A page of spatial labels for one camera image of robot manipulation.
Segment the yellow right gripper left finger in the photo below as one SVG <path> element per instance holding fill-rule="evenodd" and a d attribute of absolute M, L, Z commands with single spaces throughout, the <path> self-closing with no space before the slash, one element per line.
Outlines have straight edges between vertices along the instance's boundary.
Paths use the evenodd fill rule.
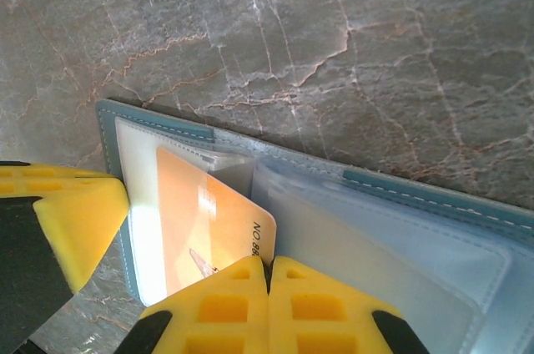
<path fill-rule="evenodd" d="M 266 353 L 262 260 L 248 256 L 147 308 L 117 353 Z"/>

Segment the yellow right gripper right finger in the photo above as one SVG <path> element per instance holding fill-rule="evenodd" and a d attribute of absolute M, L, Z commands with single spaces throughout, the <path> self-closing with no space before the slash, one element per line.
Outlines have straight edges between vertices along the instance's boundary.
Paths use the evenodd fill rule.
<path fill-rule="evenodd" d="M 271 353 L 427 353 L 390 304 L 285 256 L 269 293 Z"/>

